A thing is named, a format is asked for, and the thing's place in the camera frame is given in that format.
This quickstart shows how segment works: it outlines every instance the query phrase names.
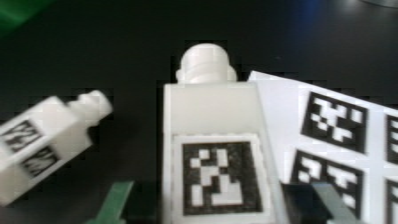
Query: dark surface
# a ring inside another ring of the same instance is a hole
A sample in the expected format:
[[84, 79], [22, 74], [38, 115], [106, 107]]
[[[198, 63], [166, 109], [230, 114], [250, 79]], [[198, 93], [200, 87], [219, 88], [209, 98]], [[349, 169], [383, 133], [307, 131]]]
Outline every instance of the dark surface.
[[283, 184], [282, 193], [291, 224], [326, 224], [331, 219], [310, 184]]
[[122, 219], [127, 224], [154, 224], [157, 217], [157, 183], [134, 183], [124, 206]]
[[113, 115], [93, 147], [8, 208], [1, 224], [79, 224], [113, 181], [159, 179], [161, 86], [198, 42], [239, 79], [278, 74], [398, 108], [398, 10], [358, 0], [58, 0], [0, 40], [0, 120], [99, 89]]

